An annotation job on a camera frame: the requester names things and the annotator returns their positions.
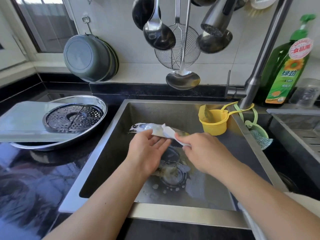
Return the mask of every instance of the green label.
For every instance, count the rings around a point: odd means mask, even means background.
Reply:
[[[303,66],[304,58],[299,60],[288,58],[272,84],[266,103],[282,104],[295,85]]]

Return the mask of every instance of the sink drain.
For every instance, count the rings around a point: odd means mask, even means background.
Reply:
[[[167,161],[160,169],[160,180],[169,187],[177,188],[187,180],[187,172],[184,165],[177,161]]]

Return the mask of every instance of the person's left hand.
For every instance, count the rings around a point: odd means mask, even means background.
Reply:
[[[170,143],[170,139],[153,136],[152,129],[142,131],[130,141],[126,160],[136,163],[149,177],[158,168],[161,156]]]

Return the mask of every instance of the hand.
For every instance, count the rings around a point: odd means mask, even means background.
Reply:
[[[126,160],[130,160],[149,177],[159,166],[171,140],[152,135],[152,129],[137,133],[130,141]]]
[[[217,137],[209,133],[195,133],[184,137],[175,133],[175,137],[191,145],[184,146],[183,150],[193,165],[203,173],[216,177],[216,173],[226,163],[238,161]]]

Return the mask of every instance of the dish soap bottle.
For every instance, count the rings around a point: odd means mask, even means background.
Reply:
[[[273,50],[263,70],[255,103],[279,107],[286,101],[309,60],[313,41],[307,38],[306,24],[315,18],[315,14],[303,15],[301,28],[291,35],[290,42]]]

